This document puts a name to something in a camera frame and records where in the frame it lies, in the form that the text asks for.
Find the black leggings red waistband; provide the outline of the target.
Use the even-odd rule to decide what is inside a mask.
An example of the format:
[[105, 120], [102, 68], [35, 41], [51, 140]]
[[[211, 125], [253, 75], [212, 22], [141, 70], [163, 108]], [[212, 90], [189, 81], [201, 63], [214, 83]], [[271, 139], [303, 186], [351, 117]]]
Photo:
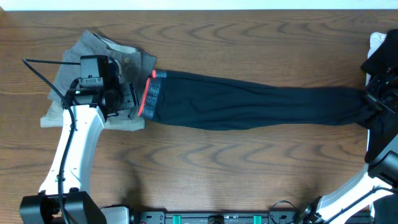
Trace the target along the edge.
[[375, 112], [355, 88], [275, 87], [154, 70], [138, 115], [171, 126], [227, 131], [279, 124], [341, 126], [362, 123]]

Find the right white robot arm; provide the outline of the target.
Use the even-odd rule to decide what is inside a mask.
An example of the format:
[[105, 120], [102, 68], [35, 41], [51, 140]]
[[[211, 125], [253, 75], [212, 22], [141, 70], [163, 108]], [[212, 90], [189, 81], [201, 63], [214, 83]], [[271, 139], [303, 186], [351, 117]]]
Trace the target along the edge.
[[296, 216], [295, 223], [345, 223], [362, 208], [397, 193], [397, 68], [377, 75], [365, 98], [392, 118], [379, 137], [369, 132], [365, 166], [338, 190], [320, 197]]

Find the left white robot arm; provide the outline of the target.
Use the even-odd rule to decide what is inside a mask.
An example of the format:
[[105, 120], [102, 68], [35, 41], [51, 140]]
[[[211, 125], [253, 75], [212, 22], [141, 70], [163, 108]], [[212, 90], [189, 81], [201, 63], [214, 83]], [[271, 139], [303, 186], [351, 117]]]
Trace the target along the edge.
[[36, 69], [23, 63], [61, 99], [63, 125], [51, 168], [37, 195], [25, 196], [19, 212], [24, 223], [132, 223], [127, 205], [99, 208], [90, 196], [90, 179], [99, 136], [108, 118], [139, 102], [131, 82], [120, 81], [112, 57], [82, 56], [80, 76], [61, 93]]

